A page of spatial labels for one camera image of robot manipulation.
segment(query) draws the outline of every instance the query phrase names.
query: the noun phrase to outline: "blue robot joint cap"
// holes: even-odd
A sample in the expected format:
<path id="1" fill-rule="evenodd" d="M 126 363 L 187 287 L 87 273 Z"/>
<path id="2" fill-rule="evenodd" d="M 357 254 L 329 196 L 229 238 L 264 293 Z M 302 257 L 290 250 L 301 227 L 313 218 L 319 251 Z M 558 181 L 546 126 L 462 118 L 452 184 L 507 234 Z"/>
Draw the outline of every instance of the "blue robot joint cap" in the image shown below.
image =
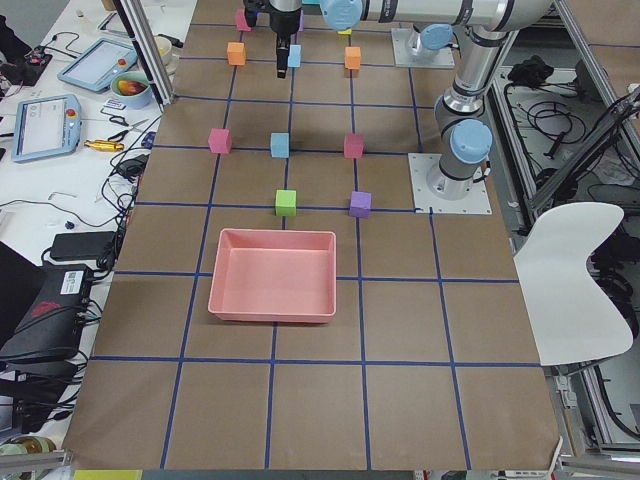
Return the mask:
<path id="1" fill-rule="evenodd" d="M 333 30 L 348 30 L 362 17 L 362 0 L 320 0 L 324 21 Z"/>
<path id="2" fill-rule="evenodd" d="M 463 120 L 453 128 L 449 141 L 451 151 L 462 163 L 482 162 L 493 145 L 493 134 L 480 120 Z"/>
<path id="3" fill-rule="evenodd" d="M 447 23 L 434 23 L 420 33 L 420 43 L 427 50 L 441 50 L 453 40 L 453 27 Z"/>

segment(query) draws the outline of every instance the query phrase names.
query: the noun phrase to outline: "cube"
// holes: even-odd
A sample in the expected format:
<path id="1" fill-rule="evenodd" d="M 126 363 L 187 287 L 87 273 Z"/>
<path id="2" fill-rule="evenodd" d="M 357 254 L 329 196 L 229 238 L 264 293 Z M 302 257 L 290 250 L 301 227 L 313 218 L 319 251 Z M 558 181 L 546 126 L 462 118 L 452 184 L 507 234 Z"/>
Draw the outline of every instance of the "cube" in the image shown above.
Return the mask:
<path id="1" fill-rule="evenodd" d="M 344 137 L 344 158 L 362 158 L 364 153 L 364 135 L 347 133 Z"/>
<path id="2" fill-rule="evenodd" d="M 236 30 L 239 32 L 251 31 L 251 27 L 247 24 L 247 19 L 244 16 L 244 8 L 236 10 Z"/>
<path id="3" fill-rule="evenodd" d="M 287 59 L 287 66 L 289 68 L 300 67 L 300 55 L 302 53 L 301 45 L 291 45 L 289 47 L 289 58 Z"/>
<path id="4" fill-rule="evenodd" d="M 209 134 L 209 148 L 212 153 L 231 151 L 231 132 L 226 128 L 212 128 Z"/>
<path id="5" fill-rule="evenodd" d="M 227 44 L 227 60 L 229 65 L 244 65 L 247 63 L 247 51 L 242 42 L 229 42 Z"/>
<path id="6" fill-rule="evenodd" d="M 289 134 L 271 134 L 271 156 L 273 158 L 289 158 Z"/>
<path id="7" fill-rule="evenodd" d="M 276 190 L 276 215 L 279 217 L 296 216 L 295 190 Z"/>
<path id="8" fill-rule="evenodd" d="M 351 192 L 349 216 L 369 218 L 371 213 L 371 194 L 369 192 Z"/>
<path id="9" fill-rule="evenodd" d="M 360 47 L 344 48 L 344 66 L 349 70 L 360 70 L 362 62 L 362 52 Z"/>

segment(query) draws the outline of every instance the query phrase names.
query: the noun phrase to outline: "white desk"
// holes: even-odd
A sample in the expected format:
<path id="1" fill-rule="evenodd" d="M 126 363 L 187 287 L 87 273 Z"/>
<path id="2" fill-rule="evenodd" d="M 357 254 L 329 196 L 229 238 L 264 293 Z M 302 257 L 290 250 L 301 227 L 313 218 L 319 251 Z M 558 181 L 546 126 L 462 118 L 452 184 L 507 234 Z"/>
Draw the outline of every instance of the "white desk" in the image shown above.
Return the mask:
<path id="1" fill-rule="evenodd" d="M 195 4 L 196 0 L 146 0 L 143 2 L 153 32 L 164 33 L 181 40 L 186 37 Z M 82 17 L 78 17 L 77 10 L 82 10 Z M 97 26 L 107 15 L 108 12 L 98 0 L 92 2 L 71 0 L 42 43 L 47 43 L 54 34 L 61 31 L 77 32 L 80 35 L 80 38 L 71 46 L 78 51 L 83 51 L 103 36 L 125 41 L 121 37 L 105 35 L 97 30 Z M 62 49 L 72 38 L 70 35 L 61 35 L 52 46 Z M 57 52 L 49 53 L 53 54 L 54 60 L 36 86 L 23 87 L 17 94 L 0 101 L 0 116 L 4 117 L 0 122 L 0 133 L 13 131 L 16 109 L 20 101 L 72 93 L 78 98 L 82 107 L 83 126 L 80 145 L 71 155 L 18 164 L 11 160 L 11 139 L 1 142 L 0 146 L 6 148 L 7 153 L 0 161 L 0 204 L 15 199 L 50 201 L 77 213 L 91 224 L 101 224 L 116 213 L 100 193 L 102 184 L 112 168 L 109 164 L 112 155 L 83 147 L 82 143 L 87 139 L 104 139 L 121 131 L 124 127 L 109 123 L 108 117 L 100 113 L 102 105 L 109 98 L 108 92 L 93 93 L 59 81 L 56 77 L 57 73 L 72 59 Z M 144 109 L 126 109 L 122 114 L 130 124 L 148 119 L 148 122 L 139 126 L 140 129 L 144 129 L 161 114 L 161 111 L 155 102 L 152 102 Z M 130 146 L 138 135 L 138 132 L 130 132 L 123 143 L 127 147 Z M 113 229 L 113 222 L 96 229 L 81 223 L 73 215 L 50 206 L 14 204 L 0 208 L 9 212 L 9 215 L 0 223 L 0 240 L 37 265 L 40 264 L 41 252 L 51 246 L 55 235 L 68 231 L 65 229 L 67 221 L 73 222 L 76 225 L 74 231 L 78 232 Z M 109 279 L 95 285 L 91 297 L 103 305 L 109 286 Z M 82 351 L 87 353 L 91 351 L 97 328 L 94 325 L 84 329 L 80 343 Z M 63 398 L 68 398 L 73 392 L 73 389 L 68 388 Z M 60 422 L 48 422 L 39 434 L 50 438 L 60 446 L 69 421 L 70 418 Z"/>

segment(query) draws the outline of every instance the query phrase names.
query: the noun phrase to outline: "bowl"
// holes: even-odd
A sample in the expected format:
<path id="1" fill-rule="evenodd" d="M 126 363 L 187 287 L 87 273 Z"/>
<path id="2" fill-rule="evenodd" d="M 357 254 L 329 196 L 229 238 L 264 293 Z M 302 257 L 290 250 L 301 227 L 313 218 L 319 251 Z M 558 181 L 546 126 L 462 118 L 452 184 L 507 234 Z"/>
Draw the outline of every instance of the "bowl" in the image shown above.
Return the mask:
<path id="1" fill-rule="evenodd" d="M 120 80 L 132 80 L 134 82 L 139 82 L 143 85 L 146 85 L 147 88 L 136 95 L 123 95 L 118 88 L 118 82 Z M 140 71 L 124 72 L 120 75 L 116 75 L 115 78 L 111 81 L 111 93 L 124 105 L 133 109 L 146 107 L 149 102 L 151 102 L 151 98 L 153 97 L 153 92 L 151 91 L 151 87 L 149 86 L 149 80 L 147 80 L 147 76 L 144 74 L 144 72 Z"/>
<path id="2" fill-rule="evenodd" d="M 166 67 L 171 61 L 171 42 L 164 37 L 155 36 L 153 39 L 156 41 L 156 46 L 158 47 L 158 53 L 160 54 L 162 64 Z"/>

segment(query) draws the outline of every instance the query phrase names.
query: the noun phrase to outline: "white chair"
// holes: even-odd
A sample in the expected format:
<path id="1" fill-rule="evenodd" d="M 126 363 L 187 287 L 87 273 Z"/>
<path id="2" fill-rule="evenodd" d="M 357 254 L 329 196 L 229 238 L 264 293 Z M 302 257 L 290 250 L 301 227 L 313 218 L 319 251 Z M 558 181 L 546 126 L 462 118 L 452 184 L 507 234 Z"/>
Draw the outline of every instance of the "white chair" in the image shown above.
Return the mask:
<path id="1" fill-rule="evenodd" d="M 622 217 L 606 203 L 552 208 L 514 257 L 542 365 L 599 360 L 631 347 L 629 326 L 586 268 Z"/>

